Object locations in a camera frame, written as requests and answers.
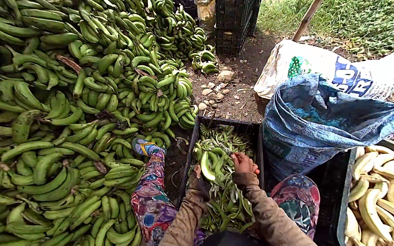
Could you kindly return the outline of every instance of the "leg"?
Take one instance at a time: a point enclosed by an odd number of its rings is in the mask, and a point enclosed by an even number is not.
[[[314,238],[319,216],[320,194],[308,177],[293,174],[279,182],[269,194],[298,227]]]
[[[137,143],[133,145],[137,153],[144,154]],[[146,145],[143,148],[150,156],[150,161],[138,187],[132,194],[131,204],[146,245],[156,246],[176,217],[177,209],[164,192],[164,150],[154,148],[153,145]],[[202,243],[204,236],[203,232],[197,231],[195,244]]]

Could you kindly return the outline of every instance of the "peeled plantains in crate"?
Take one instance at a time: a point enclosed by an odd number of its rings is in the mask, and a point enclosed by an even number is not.
[[[351,185],[346,245],[394,245],[394,151],[358,147]]]
[[[234,132],[233,126],[200,125],[201,139],[195,143],[193,162],[200,163],[206,181],[211,185],[208,213],[201,219],[201,227],[209,232],[229,230],[243,233],[255,222],[252,207],[232,181],[235,166],[229,154],[243,152],[254,157],[250,138]]]

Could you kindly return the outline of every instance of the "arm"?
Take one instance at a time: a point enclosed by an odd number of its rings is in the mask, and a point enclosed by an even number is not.
[[[202,192],[199,189],[199,179],[192,172],[189,176],[189,190],[183,198],[182,205],[176,218],[168,227],[159,246],[192,246],[202,210],[205,208]]]
[[[274,246],[315,246],[316,244],[292,221],[265,191],[259,188],[258,177],[252,172],[235,173],[233,182],[250,201],[265,240]]]

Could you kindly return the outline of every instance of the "blue woven sack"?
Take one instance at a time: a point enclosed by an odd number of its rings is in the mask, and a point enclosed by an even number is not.
[[[394,132],[394,103],[353,97],[317,74],[279,85],[266,107],[266,169],[282,180],[307,174],[340,151],[378,143]]]

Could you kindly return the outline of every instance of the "dirt ground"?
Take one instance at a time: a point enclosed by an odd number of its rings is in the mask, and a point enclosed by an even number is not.
[[[342,48],[345,47],[344,42],[330,38],[322,39],[311,37],[302,43],[332,50],[352,62],[380,58],[374,57],[369,53],[350,53]],[[220,70],[231,70],[235,72],[232,81],[229,82],[219,81],[217,79],[217,74],[211,74],[209,76],[205,76],[200,72],[194,74],[192,68],[189,67],[188,73],[194,85],[193,96],[195,98],[195,104],[199,105],[200,103],[205,103],[207,105],[207,108],[200,111],[200,114],[212,116],[215,113],[215,116],[218,118],[261,122],[264,118],[265,107],[269,100],[257,96],[253,90],[253,86],[258,80],[275,44],[274,38],[257,34],[256,37],[247,38],[240,56],[218,56]],[[221,87],[218,91],[215,90],[217,87],[213,88],[214,94],[202,95],[203,90],[209,88],[208,86],[211,82],[215,86],[221,83],[226,84],[226,86]],[[221,99],[217,99],[215,96],[218,92],[221,92],[223,95]],[[394,102],[394,93],[387,101]],[[178,137],[184,137],[189,141],[191,140],[192,131],[184,131],[177,128],[174,129],[174,132]],[[394,141],[394,134],[391,134],[387,138]],[[172,146],[173,147],[168,150],[166,156],[165,187],[168,197],[175,204],[176,198],[179,195],[183,167],[185,166],[189,146],[185,145],[184,142],[180,145],[186,154],[183,154],[175,147],[175,141],[173,141]]]

